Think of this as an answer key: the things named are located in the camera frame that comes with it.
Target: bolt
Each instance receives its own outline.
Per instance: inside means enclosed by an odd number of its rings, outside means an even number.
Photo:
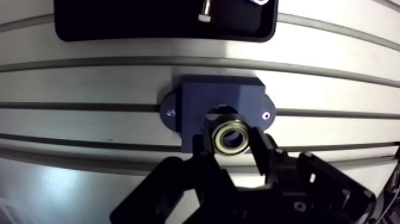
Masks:
[[[343,195],[345,195],[345,200],[343,201],[343,204],[342,204],[342,209],[344,209],[345,206],[347,205],[347,202],[349,201],[349,198],[350,198],[350,191],[347,190],[347,189],[343,189],[343,190],[342,190],[342,193],[343,193]]]
[[[275,150],[275,152],[278,153],[278,154],[282,154],[282,153],[283,153],[283,150],[281,150],[280,148],[277,148],[277,149]]]
[[[174,109],[168,110],[168,111],[167,111],[167,116],[169,116],[169,117],[175,117],[175,115],[176,115],[176,113],[175,113],[175,110],[174,110]]]
[[[293,206],[295,210],[300,211],[301,213],[305,212],[307,209],[307,205],[302,201],[296,201]]]
[[[210,7],[211,7],[211,0],[204,0],[203,8],[198,16],[199,21],[204,23],[211,22]]]
[[[305,152],[304,155],[307,156],[308,158],[311,158],[311,157],[313,156],[313,155],[312,155],[311,153],[309,153],[309,152]]]
[[[372,197],[372,193],[371,193],[371,191],[369,191],[369,190],[365,190],[365,191],[364,191],[364,194],[365,194],[368,198]]]
[[[265,5],[269,0],[250,0],[253,3],[256,3],[257,5]]]

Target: metal ring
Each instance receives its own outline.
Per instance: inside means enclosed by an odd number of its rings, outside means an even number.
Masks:
[[[238,132],[242,135],[242,142],[237,147],[229,147],[224,143],[224,137],[229,132]],[[215,128],[212,133],[212,140],[216,149],[223,155],[240,154],[249,147],[248,127],[240,120],[229,120]]]

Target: bearing hole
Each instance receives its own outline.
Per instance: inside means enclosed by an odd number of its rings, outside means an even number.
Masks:
[[[244,142],[243,133],[230,130],[222,136],[222,144],[227,148],[237,148]]]

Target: black tray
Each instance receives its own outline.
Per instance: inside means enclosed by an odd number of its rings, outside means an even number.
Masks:
[[[275,32],[277,0],[211,0],[211,22],[198,20],[204,0],[54,0],[64,41],[201,38],[265,42]]]

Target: dark blue bracket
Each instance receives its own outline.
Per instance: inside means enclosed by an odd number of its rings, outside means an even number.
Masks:
[[[258,78],[204,75],[183,76],[182,83],[163,99],[160,116],[169,129],[181,134],[182,152],[192,153],[192,139],[201,134],[205,115],[221,105],[235,109],[247,124],[262,130],[276,117],[275,105]]]

